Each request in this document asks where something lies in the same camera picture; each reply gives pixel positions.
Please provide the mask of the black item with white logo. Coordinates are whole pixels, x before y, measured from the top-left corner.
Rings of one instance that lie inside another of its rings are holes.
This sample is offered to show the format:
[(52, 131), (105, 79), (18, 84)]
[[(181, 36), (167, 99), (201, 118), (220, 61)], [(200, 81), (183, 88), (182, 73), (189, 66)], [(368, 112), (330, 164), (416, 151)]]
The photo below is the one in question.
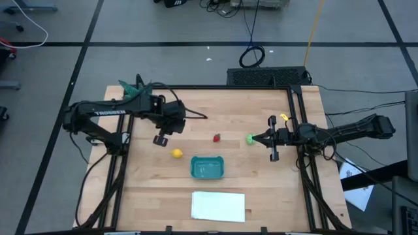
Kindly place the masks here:
[(164, 6), (167, 8), (179, 7), (188, 2), (188, 0), (163, 0)]

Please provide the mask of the red object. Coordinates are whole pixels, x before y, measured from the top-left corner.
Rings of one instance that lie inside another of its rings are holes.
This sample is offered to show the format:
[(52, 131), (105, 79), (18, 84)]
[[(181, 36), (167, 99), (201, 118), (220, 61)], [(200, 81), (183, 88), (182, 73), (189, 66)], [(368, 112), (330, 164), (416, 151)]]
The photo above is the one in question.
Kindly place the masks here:
[(12, 44), (4, 38), (0, 37), (0, 48), (4, 50), (8, 50), (12, 54), (17, 53), (17, 49), (12, 48)]

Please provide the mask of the black aluminium table frame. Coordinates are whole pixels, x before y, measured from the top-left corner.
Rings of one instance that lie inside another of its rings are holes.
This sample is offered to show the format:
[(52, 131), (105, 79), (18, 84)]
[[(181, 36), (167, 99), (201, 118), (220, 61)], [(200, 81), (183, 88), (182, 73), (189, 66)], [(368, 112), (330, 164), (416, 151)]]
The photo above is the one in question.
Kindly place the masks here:
[[(312, 195), (304, 192), (296, 167), (294, 147), (280, 147), (278, 162), (270, 161), (263, 145), (247, 145), (246, 135), (260, 134), (270, 116), (279, 127), (292, 127), (280, 114), (299, 121), (326, 126), (319, 90), (303, 89), (307, 113), (300, 111), (298, 95), (280, 89), (171, 89), (162, 90), (168, 101), (181, 99), (205, 119), (189, 119), (182, 134), (169, 136), (166, 147), (152, 140), (155, 126), (146, 120), (124, 121), (132, 132), (127, 168), (120, 201), (111, 200), (101, 221), (117, 230), (175, 232), (307, 232), (322, 226), (323, 213)], [(219, 133), (219, 142), (213, 136)], [(180, 149), (179, 159), (171, 151)], [(191, 177), (194, 157), (217, 157), (225, 161), (225, 173), (218, 180)], [(233, 223), (191, 217), (195, 191), (245, 194), (246, 221)]]

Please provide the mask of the white paper sheets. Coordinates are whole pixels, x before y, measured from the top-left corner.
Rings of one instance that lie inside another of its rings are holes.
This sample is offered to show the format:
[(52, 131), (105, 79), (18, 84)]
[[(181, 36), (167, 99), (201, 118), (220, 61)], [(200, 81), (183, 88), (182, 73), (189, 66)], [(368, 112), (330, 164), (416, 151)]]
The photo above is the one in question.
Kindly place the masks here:
[[(340, 175), (341, 180), (366, 172), (366, 170), (361, 167), (355, 168), (353, 166), (353, 162), (351, 162), (349, 159), (348, 161), (349, 163), (343, 162), (339, 169), (339, 175)], [(368, 205), (368, 201), (370, 200), (373, 188), (374, 188), (373, 185), (369, 185), (367, 187), (345, 191), (344, 192), (345, 200), (349, 202), (350, 204), (354, 205), (356, 208), (365, 212), (366, 207)]]

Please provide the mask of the teal plastic tupperware container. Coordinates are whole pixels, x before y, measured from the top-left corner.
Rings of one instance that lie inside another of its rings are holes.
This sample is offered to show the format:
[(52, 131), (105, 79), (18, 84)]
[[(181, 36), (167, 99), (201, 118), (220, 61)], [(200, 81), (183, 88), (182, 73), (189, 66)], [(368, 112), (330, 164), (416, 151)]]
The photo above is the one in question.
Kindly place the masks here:
[(190, 174), (198, 180), (218, 180), (224, 176), (225, 161), (222, 157), (197, 157), (190, 162)]

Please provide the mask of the green leafy plant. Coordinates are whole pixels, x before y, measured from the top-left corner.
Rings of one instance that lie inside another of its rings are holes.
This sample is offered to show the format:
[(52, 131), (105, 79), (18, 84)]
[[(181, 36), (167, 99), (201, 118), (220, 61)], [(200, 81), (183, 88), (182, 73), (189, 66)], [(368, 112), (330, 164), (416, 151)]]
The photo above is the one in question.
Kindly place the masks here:
[(123, 88), (123, 99), (131, 99), (142, 93), (152, 94), (152, 86), (145, 84), (142, 80), (136, 81), (135, 85), (130, 85), (127, 82), (119, 80), (119, 85)]

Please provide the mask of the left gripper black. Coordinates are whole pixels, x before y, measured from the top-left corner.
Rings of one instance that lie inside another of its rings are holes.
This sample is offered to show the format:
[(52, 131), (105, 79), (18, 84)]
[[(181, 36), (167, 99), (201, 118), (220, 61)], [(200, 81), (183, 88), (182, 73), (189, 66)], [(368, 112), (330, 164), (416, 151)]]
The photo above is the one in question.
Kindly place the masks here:
[(156, 122), (156, 129), (160, 129), (159, 134), (154, 136), (153, 143), (158, 146), (165, 147), (168, 139), (165, 138), (166, 134), (173, 134), (183, 132), (185, 127), (185, 119), (178, 117), (162, 117)]

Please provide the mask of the grey box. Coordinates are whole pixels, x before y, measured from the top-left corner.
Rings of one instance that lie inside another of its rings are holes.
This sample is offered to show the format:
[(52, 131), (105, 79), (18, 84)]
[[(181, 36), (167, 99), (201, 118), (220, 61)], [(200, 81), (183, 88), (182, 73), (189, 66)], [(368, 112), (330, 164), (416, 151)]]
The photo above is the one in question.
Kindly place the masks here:
[(291, 0), (229, 0), (231, 7), (284, 8)]

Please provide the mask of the black bar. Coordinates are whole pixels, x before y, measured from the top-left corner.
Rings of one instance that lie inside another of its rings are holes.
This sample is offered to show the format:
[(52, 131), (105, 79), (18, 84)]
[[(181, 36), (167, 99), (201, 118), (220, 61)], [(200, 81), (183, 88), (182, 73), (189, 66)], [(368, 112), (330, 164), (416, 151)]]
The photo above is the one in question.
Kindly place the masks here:
[(370, 185), (386, 183), (395, 176), (408, 177), (408, 161), (399, 161), (375, 170), (361, 172), (341, 180), (343, 191), (350, 191)]

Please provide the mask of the white folded cloth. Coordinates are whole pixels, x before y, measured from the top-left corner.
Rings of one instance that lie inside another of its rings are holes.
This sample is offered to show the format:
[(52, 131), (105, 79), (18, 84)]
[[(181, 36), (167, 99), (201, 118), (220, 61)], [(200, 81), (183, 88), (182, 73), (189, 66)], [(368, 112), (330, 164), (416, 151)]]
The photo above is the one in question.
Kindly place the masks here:
[(192, 193), (193, 219), (244, 223), (246, 221), (245, 194), (195, 191)]

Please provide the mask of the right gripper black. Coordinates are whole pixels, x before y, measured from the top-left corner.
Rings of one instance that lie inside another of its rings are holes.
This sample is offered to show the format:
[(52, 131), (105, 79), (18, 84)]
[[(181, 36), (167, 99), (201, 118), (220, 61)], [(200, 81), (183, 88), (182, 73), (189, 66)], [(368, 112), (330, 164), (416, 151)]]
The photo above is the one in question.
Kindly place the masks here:
[(284, 146), (289, 143), (288, 128), (276, 129), (276, 124), (276, 116), (270, 116), (268, 118), (269, 128), (264, 133), (253, 135), (254, 141), (261, 143), (264, 146), (269, 146), (271, 149), (271, 162), (279, 161), (279, 153), (276, 146)]

